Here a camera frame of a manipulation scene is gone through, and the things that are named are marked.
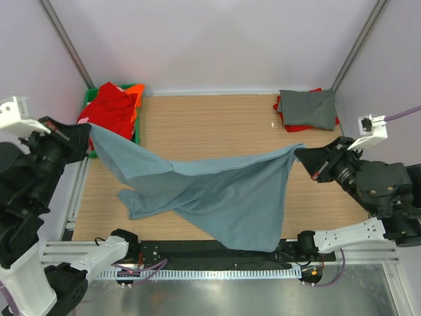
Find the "blue-grey t shirt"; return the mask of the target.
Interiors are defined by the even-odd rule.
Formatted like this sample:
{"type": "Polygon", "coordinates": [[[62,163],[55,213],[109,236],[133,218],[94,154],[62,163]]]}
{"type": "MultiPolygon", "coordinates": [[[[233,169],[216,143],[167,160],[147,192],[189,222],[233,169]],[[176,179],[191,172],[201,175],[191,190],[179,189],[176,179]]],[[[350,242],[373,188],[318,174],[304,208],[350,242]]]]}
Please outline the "blue-grey t shirt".
{"type": "Polygon", "coordinates": [[[174,211],[231,250],[272,252],[284,221],[285,193],[301,144],[241,157],[169,161],[97,125],[100,161],[123,183],[132,220],[174,211]]]}

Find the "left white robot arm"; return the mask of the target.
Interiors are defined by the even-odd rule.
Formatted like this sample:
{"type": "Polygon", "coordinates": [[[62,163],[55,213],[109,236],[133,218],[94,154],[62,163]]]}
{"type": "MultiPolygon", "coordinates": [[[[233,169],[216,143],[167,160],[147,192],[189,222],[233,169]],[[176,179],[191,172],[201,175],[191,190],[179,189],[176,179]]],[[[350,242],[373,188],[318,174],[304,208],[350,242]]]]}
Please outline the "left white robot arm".
{"type": "Polygon", "coordinates": [[[87,156],[91,126],[43,117],[19,135],[29,149],[1,144],[1,293],[4,315],[68,315],[90,282],[114,263],[139,256],[136,234],[117,229],[72,262],[44,267],[38,231],[66,165],[87,156]]]}

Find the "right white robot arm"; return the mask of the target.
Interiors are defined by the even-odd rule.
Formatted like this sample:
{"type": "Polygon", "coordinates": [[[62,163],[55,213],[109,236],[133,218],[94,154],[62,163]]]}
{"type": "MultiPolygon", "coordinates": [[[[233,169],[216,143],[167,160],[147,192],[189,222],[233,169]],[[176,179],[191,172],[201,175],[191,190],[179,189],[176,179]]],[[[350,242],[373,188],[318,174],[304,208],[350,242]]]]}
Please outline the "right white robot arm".
{"type": "Polygon", "coordinates": [[[295,156],[318,183],[336,182],[368,219],[333,230],[306,230],[297,236],[297,255],[310,261],[347,246],[392,241],[420,245],[420,165],[362,159],[357,141],[345,136],[324,147],[298,149],[295,156]]]}

